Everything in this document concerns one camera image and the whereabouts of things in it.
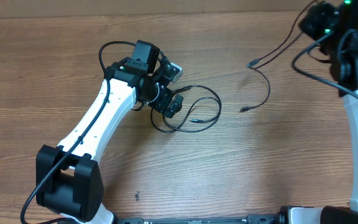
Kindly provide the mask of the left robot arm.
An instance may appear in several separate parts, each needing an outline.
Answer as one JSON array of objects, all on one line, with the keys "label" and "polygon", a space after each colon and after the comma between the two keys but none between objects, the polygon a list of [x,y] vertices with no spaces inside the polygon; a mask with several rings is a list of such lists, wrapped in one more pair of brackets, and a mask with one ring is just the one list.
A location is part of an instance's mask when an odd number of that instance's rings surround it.
[{"label": "left robot arm", "polygon": [[99,170],[113,132],[137,102],[172,118],[181,110],[182,96],[168,89],[183,70],[155,45],[138,40],[134,51],[110,66],[98,96],[74,130],[58,146],[44,145],[36,156],[36,187],[25,202],[60,215],[53,223],[113,223],[114,215],[102,204],[104,185]]}]

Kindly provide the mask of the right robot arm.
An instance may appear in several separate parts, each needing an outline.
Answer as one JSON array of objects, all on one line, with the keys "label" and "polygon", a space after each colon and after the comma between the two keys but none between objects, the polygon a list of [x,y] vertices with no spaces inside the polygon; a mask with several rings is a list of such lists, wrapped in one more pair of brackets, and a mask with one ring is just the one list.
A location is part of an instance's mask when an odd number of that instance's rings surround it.
[{"label": "right robot arm", "polygon": [[299,59],[315,47],[329,56],[332,81],[292,68],[314,80],[336,88],[342,98],[351,132],[353,186],[349,207],[325,206],[316,223],[358,223],[358,0],[344,1],[339,6],[322,1],[312,6],[299,24],[301,31],[314,42],[302,50]]}]

